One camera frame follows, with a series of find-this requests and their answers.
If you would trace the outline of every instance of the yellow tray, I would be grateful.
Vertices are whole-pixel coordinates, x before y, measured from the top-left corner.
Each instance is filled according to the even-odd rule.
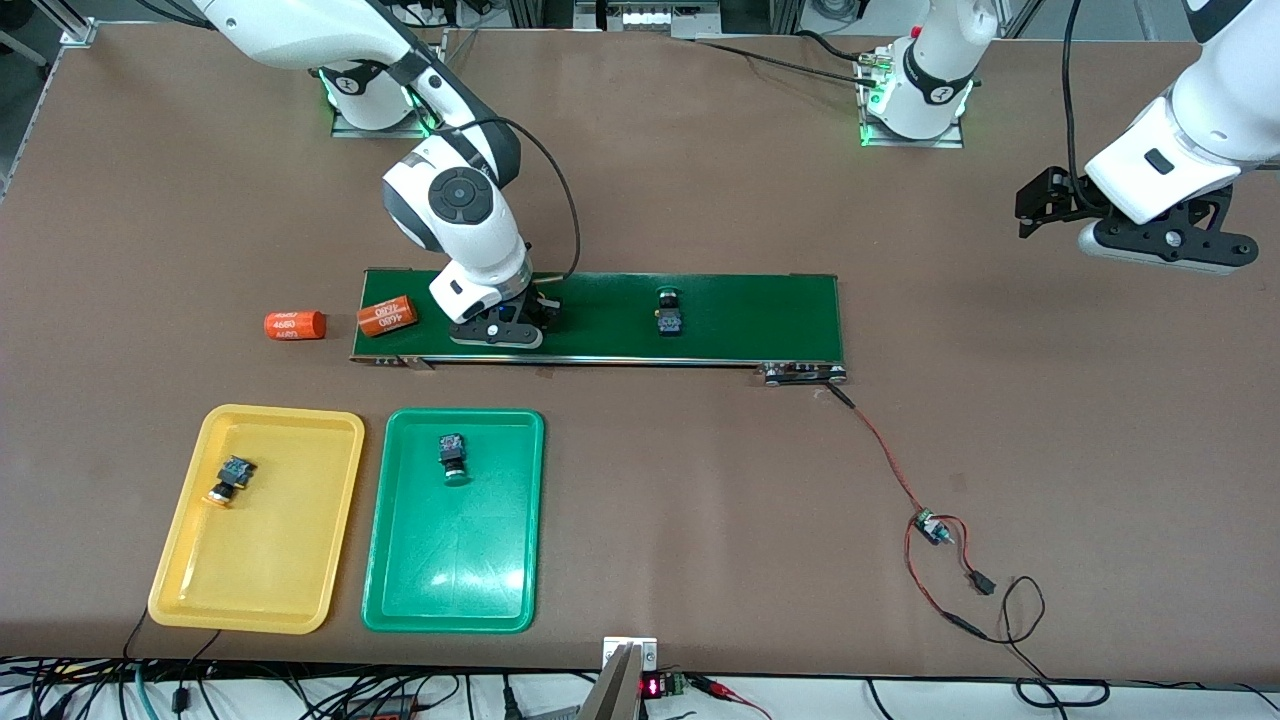
[[[223,405],[205,418],[147,609],[161,625],[301,635],[329,614],[365,425],[351,413]],[[205,502],[232,455],[255,465]]]

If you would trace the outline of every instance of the table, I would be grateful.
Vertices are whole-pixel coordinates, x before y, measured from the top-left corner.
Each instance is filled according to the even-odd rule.
[[[742,44],[841,69],[799,38]],[[564,167],[581,269],[840,275],[849,392],[924,503],[968,520],[980,570],[1041,582],[1048,614],[1024,650],[1046,671],[1276,682],[1275,178],[1239,183],[1229,229],[1263,256],[1226,279],[1085,258],[1078,225],[1018,240],[1014,192],[1064,159],[1059,51],[995,44],[968,147],[933,151],[859,147],[845,85],[644,33],[485,32],[458,72]],[[1082,44],[1083,156],[1194,53]],[[0,652],[119,652],[201,419],[248,402],[351,410],[369,438],[329,621],[229,633],[212,657],[594,667],[604,635],[630,633],[707,671],[1025,674],[920,598],[910,506],[823,389],[348,363],[361,270],[440,259],[379,201],[411,141],[332,140],[320,102],[306,73],[191,28],[105,27],[65,54],[0,205]],[[561,268],[561,188],[525,158],[507,197],[536,265]],[[332,340],[261,337],[266,311],[307,307],[334,315]],[[547,419],[524,634],[361,625],[381,428],[424,405]],[[916,564],[996,630],[998,594],[977,596],[951,550]],[[206,638],[148,624],[134,652]]]

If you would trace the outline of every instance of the robotic arm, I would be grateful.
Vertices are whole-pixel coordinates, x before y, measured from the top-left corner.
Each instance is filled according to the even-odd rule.
[[[891,69],[877,77],[881,91],[867,111],[902,137],[938,137],[964,111],[978,60],[997,29],[992,0],[929,0],[919,33],[883,49]]]
[[[1199,59],[1085,164],[1079,187],[1062,168],[1024,187],[1021,237],[1047,222],[1101,217],[1079,236],[1089,255],[1213,274],[1257,256],[1252,238],[1220,227],[1230,183],[1280,155],[1280,0],[1184,5]]]
[[[196,5],[251,59],[283,69],[320,68],[344,114],[360,124],[387,127],[402,119],[406,91],[425,101],[443,127],[383,176],[387,211],[420,247],[452,259],[433,281],[431,296],[456,324],[526,293],[531,268],[525,242],[500,192],[520,173],[520,142],[384,6],[376,0]],[[498,340],[541,343],[540,328],[517,329]]]

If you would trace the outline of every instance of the cable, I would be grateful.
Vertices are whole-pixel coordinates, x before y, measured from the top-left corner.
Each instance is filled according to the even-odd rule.
[[[196,675],[196,687],[200,688],[200,697],[205,698],[205,707],[209,710],[209,716],[214,720],[223,720],[218,716],[218,711],[214,710],[214,701],[209,700],[209,692],[205,691],[205,678],[202,675]]]
[[[760,715],[764,715],[767,720],[773,720],[773,716],[769,715],[768,710],[737,694],[724,683],[712,680],[707,675],[699,675],[698,673],[685,673],[685,679],[689,680],[690,687],[692,687],[699,692],[707,693],[716,700],[732,702],[735,705],[744,705],[746,707],[750,707],[751,710],[755,710]]]
[[[1088,210],[1101,211],[1080,192],[1080,173],[1075,163],[1075,108],[1071,104],[1071,36],[1075,35],[1075,17],[1080,13],[1080,0],[1071,0],[1071,10],[1066,14],[1066,32],[1062,35],[1062,111],[1066,114],[1066,172],[1071,181],[1071,192],[1076,201]]]
[[[449,127],[440,128],[440,132],[462,132],[467,128],[483,126],[485,123],[502,123],[509,127],[511,129],[517,131],[526,138],[529,138],[529,141],[532,142],[538,147],[538,150],[541,151],[543,156],[547,158],[547,161],[550,163],[552,169],[556,170],[556,177],[559,178],[561,187],[564,190],[564,200],[568,201],[568,214],[573,219],[573,261],[568,264],[568,270],[564,270],[558,275],[538,278],[534,281],[534,284],[567,281],[573,274],[573,272],[577,270],[577,261],[582,258],[582,228],[577,220],[577,205],[573,202],[573,192],[568,188],[568,179],[564,178],[564,170],[561,170],[559,163],[556,161],[556,158],[552,155],[552,151],[548,150],[547,146],[543,145],[540,140],[534,137],[534,133],[525,129],[525,127],[517,123],[516,120],[509,120],[507,118],[500,118],[495,115],[493,118],[484,118],[480,120],[471,120],[470,123],[462,123],[461,126],[454,128]]]
[[[881,451],[884,452],[884,460],[888,461],[890,470],[892,470],[893,477],[897,478],[897,484],[902,486],[902,489],[906,492],[906,497],[911,500],[911,507],[915,509],[916,514],[920,514],[924,510],[924,506],[920,505],[920,501],[915,497],[915,492],[911,491],[911,484],[906,482],[906,474],[902,473],[902,466],[897,464],[897,457],[893,456],[893,451],[890,450],[888,443],[884,442],[884,436],[882,436],[879,430],[876,429],[876,425],[872,424],[870,418],[864,415],[863,411],[859,410],[858,405],[855,405],[854,401],[850,400],[849,396],[844,393],[844,391],[841,391],[832,383],[826,383],[826,386],[827,389],[831,391],[831,393],[835,395],[836,398],[840,400],[840,402],[842,402],[846,407],[852,410],[854,414],[858,415],[858,419],[861,420],[864,425],[867,425],[867,429],[870,430],[873,436],[876,436],[876,442],[879,443]]]
[[[872,691],[872,700],[876,701],[876,710],[879,710],[881,715],[884,716],[884,720],[893,720],[893,716],[888,714],[888,710],[884,710],[884,703],[881,702],[879,693],[876,692],[876,682],[867,678],[867,688]]]
[[[204,22],[202,20],[197,20],[197,19],[193,19],[193,18],[191,18],[188,15],[184,15],[184,14],[183,15],[175,15],[175,14],[170,13],[169,10],[165,10],[163,8],[157,8],[157,6],[152,5],[151,3],[147,3],[147,0],[133,0],[133,1],[137,3],[138,5],[142,5],[147,10],[151,10],[152,13],[160,15],[161,18],[168,18],[168,19],[175,22],[175,23],[182,23],[182,24],[189,26],[189,27],[198,27],[200,29],[215,29],[214,26],[212,26],[212,23],[210,23],[207,20],[204,20]]]
[[[511,688],[511,675],[506,673],[502,674],[502,707],[503,720],[525,720],[520,702],[516,701],[516,691]]]
[[[1267,697],[1267,696],[1265,696],[1265,694],[1262,694],[1262,691],[1260,691],[1258,688],[1254,688],[1253,685],[1245,685],[1244,683],[1235,683],[1235,684],[1239,685],[1239,687],[1242,687],[1242,688],[1244,688],[1244,689],[1247,689],[1247,691],[1249,691],[1251,693],[1261,697],[1262,702],[1265,702],[1265,703],[1267,703],[1267,705],[1271,706],[1271,710],[1275,710],[1276,712],[1280,712],[1280,707],[1276,707],[1276,703],[1271,702],[1271,698]]]
[[[1036,628],[1039,626],[1041,620],[1044,619],[1044,612],[1048,610],[1048,606],[1044,602],[1044,591],[1041,589],[1039,583],[1037,583],[1036,579],[1032,578],[1030,575],[1019,575],[1018,578],[1015,578],[1014,582],[1010,583],[1007,588],[1005,588],[1005,594],[1000,600],[1000,621],[1001,621],[1001,625],[1002,625],[1004,632],[1005,632],[1005,637],[1004,638],[988,635],[986,632],[983,632],[980,628],[978,628],[973,623],[965,620],[964,618],[956,615],[955,612],[947,611],[946,609],[943,609],[938,603],[937,600],[934,600],[933,594],[924,585],[924,582],[920,580],[920,575],[919,575],[919,573],[915,569],[915,561],[911,557],[911,536],[914,534],[913,530],[919,529],[922,533],[928,534],[928,532],[919,524],[920,520],[922,520],[922,518],[925,518],[923,515],[925,512],[924,506],[915,497],[915,492],[911,491],[911,486],[908,483],[906,474],[902,473],[902,469],[901,469],[901,466],[897,462],[897,457],[893,456],[893,451],[890,450],[888,443],[884,441],[884,436],[882,436],[879,433],[879,430],[876,428],[876,425],[870,421],[870,418],[868,418],[858,407],[858,405],[847,395],[845,395],[844,391],[841,391],[838,387],[836,387],[832,383],[824,383],[824,384],[827,386],[827,389],[831,391],[831,393],[837,400],[840,400],[840,402],[842,405],[845,405],[846,407],[849,407],[850,410],[852,410],[854,414],[858,415],[858,419],[861,420],[864,425],[867,425],[867,429],[870,430],[873,436],[876,436],[876,441],[879,443],[881,450],[884,454],[884,459],[888,461],[890,469],[893,470],[893,477],[897,478],[899,484],[902,486],[902,491],[906,492],[908,497],[911,500],[911,506],[915,509],[915,514],[911,516],[910,520],[908,520],[908,523],[906,523],[906,530],[902,534],[902,561],[906,565],[906,571],[911,575],[911,582],[915,583],[916,589],[920,591],[920,594],[924,597],[925,602],[929,603],[929,607],[932,607],[947,623],[951,623],[952,625],[955,625],[956,628],[960,628],[965,633],[969,633],[970,635],[973,635],[973,637],[975,637],[975,638],[978,638],[978,639],[980,639],[983,642],[987,642],[987,643],[1001,644],[1001,646],[1009,647],[1009,650],[1012,651],[1012,653],[1024,665],[1027,665],[1028,669],[1030,669],[1033,673],[1036,673],[1036,676],[1032,678],[1032,679],[1018,679],[1015,682],[1015,691],[1018,693],[1018,697],[1020,700],[1023,700],[1024,702],[1027,702],[1028,705],[1032,705],[1033,707],[1039,707],[1039,708],[1057,710],[1059,714],[1060,714],[1060,716],[1062,717],[1062,720],[1066,720],[1066,708],[1068,707],[1097,707],[1097,706],[1102,705],[1103,702],[1107,702],[1107,700],[1111,698],[1111,685],[1107,684],[1106,682],[1098,682],[1098,683],[1092,683],[1092,682],[1089,682],[1089,683],[1076,683],[1076,682],[1071,682],[1071,683],[1065,683],[1062,680],[1053,680],[1047,674],[1044,674],[1044,671],[1041,670],[1041,667],[1038,665],[1036,665],[1036,662],[1030,657],[1028,657],[1027,653],[1023,652],[1023,650],[1020,647],[1018,647],[1019,643],[1021,643],[1021,642],[1024,642],[1024,641],[1027,641],[1028,638],[1032,637],[1032,634],[1036,632]],[[956,523],[960,527],[960,530],[961,530],[960,532],[960,542],[959,542],[959,546],[960,546],[960,564],[966,570],[966,573],[969,575],[969,579],[973,582],[974,588],[978,592],[980,592],[982,594],[992,594],[995,592],[995,589],[996,589],[996,584],[993,582],[991,582],[989,578],[987,578],[986,575],[983,575],[982,573],[979,573],[977,569],[974,569],[973,562],[970,562],[970,560],[969,560],[969,542],[970,542],[970,538],[972,538],[972,533],[969,532],[969,525],[966,525],[964,520],[961,520],[960,518],[957,518],[955,515],[929,515],[928,519],[937,520],[938,523],[942,523],[943,525],[946,525],[946,523]],[[937,544],[938,542],[941,542],[941,538],[931,536],[931,541],[934,541],[934,544]],[[1039,600],[1039,611],[1036,614],[1036,619],[1032,620],[1030,626],[1028,626],[1025,632],[1023,632],[1021,634],[1019,634],[1019,635],[1015,637],[1014,635],[1014,629],[1012,629],[1012,620],[1010,619],[1010,612],[1009,612],[1009,598],[1012,597],[1014,591],[1016,591],[1018,587],[1021,585],[1023,583],[1030,583],[1030,585],[1036,589],[1036,597]],[[1098,698],[1094,698],[1094,700],[1088,700],[1088,701],[1062,701],[1061,698],[1057,697],[1057,694],[1053,692],[1053,689],[1048,685],[1050,682],[1056,682],[1056,683],[1060,683],[1060,684],[1100,687],[1100,688],[1102,688],[1102,696],[1098,697]],[[1042,702],[1042,701],[1036,701],[1036,700],[1029,698],[1025,694],[1025,691],[1024,691],[1024,685],[1028,684],[1028,683],[1036,684],[1041,689],[1043,689],[1044,693],[1050,697],[1050,702]],[[874,685],[872,687],[872,693],[873,693],[873,697],[874,697],[874,693],[876,693]],[[882,706],[879,706],[878,708],[881,710],[881,712],[886,717],[888,717],[888,714],[884,712],[884,708]]]
[[[778,65],[780,68],[787,68],[787,69],[791,69],[791,70],[796,70],[796,72],[801,72],[801,73],[809,73],[809,74],[814,74],[814,76],[824,77],[824,78],[829,78],[829,79],[838,79],[841,82],[851,82],[854,85],[861,85],[864,87],[876,87],[876,81],[873,81],[870,78],[858,78],[858,77],[854,77],[854,76],[842,76],[840,73],[829,73],[827,70],[819,70],[818,68],[810,68],[808,65],[797,65],[795,63],[787,63],[786,60],[778,60],[777,58],[769,58],[768,55],[759,55],[756,53],[751,53],[750,50],[739,50],[737,47],[730,47],[727,45],[717,45],[714,42],[698,42],[698,41],[691,41],[691,42],[694,42],[696,45],[701,45],[703,47],[714,47],[717,50],[723,50],[726,53],[732,53],[735,55],[741,55],[744,58],[750,58],[753,60],[760,60],[762,63],[769,63],[769,64],[773,64],[773,65]]]
[[[170,8],[173,8],[174,13],[178,13],[179,15],[182,15],[184,18],[191,18],[192,22],[201,23],[201,24],[207,24],[204,18],[201,18],[200,15],[197,15],[197,14],[192,13],[191,10],[183,8],[182,5],[179,5],[177,3],[177,0],[164,0],[164,4],[169,5]]]
[[[201,655],[205,655],[205,651],[209,650],[209,646],[214,644],[214,642],[218,641],[218,638],[220,638],[221,635],[223,635],[221,630],[215,630],[214,635],[209,638],[209,641],[205,642],[205,644],[200,646],[200,650],[196,651],[196,655],[192,655],[191,660],[188,660],[187,664],[183,665],[182,671],[178,673],[178,688],[173,691],[173,707],[174,707],[174,715],[177,715],[179,720],[182,720],[182,711],[186,710],[186,705],[188,702],[186,692],[187,688],[183,687],[183,683],[187,680],[187,671],[191,670],[192,664],[200,660]]]
[[[858,0],[849,0],[850,4],[854,4],[856,1]],[[850,63],[856,63],[860,59],[860,56],[865,54],[865,53],[845,53],[838,47],[836,47],[835,45],[832,45],[831,42],[828,42],[826,37],[818,35],[812,29],[796,31],[792,35],[795,35],[796,37],[808,37],[810,40],[814,40],[818,42],[818,45],[822,45],[822,49],[826,50],[827,53],[831,53],[832,55],[840,58],[841,60],[849,60]]]
[[[138,637],[138,632],[142,630],[142,623],[145,623],[146,619],[147,619],[147,609],[143,607],[142,615],[138,615],[138,621],[133,624],[133,629],[129,630],[129,637],[125,638],[124,641],[124,647],[120,648],[120,657],[125,660],[133,660],[133,656],[129,655],[129,646],[133,644],[133,641]]]
[[[426,705],[416,705],[417,696],[422,692],[422,685],[419,685],[417,687],[417,692],[413,693],[413,698],[415,698],[413,711],[415,712],[425,712],[428,710],[431,710],[433,707],[439,707],[439,706],[444,705],[445,702],[448,702],[449,698],[452,698],[453,696],[458,694],[458,691],[462,688],[462,683],[458,680],[457,675],[452,675],[452,678],[453,678],[453,689],[449,691],[448,694],[445,694],[440,700],[438,700],[435,702],[429,702]]]
[[[156,715],[156,708],[151,706],[151,698],[147,697],[147,688],[142,683],[141,662],[133,666],[133,684],[138,689],[138,698],[142,701],[142,711],[147,714],[150,720],[160,720],[160,716]]]

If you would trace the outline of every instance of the orange cylindrical battery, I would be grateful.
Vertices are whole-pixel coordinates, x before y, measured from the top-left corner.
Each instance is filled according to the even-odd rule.
[[[271,313],[262,320],[262,329],[271,340],[320,340],[325,331],[324,313]]]
[[[410,302],[408,296],[402,295],[378,305],[361,307],[360,313],[356,313],[356,320],[360,323],[362,333],[376,337],[412,325],[417,322],[417,313],[413,311],[413,304]]]

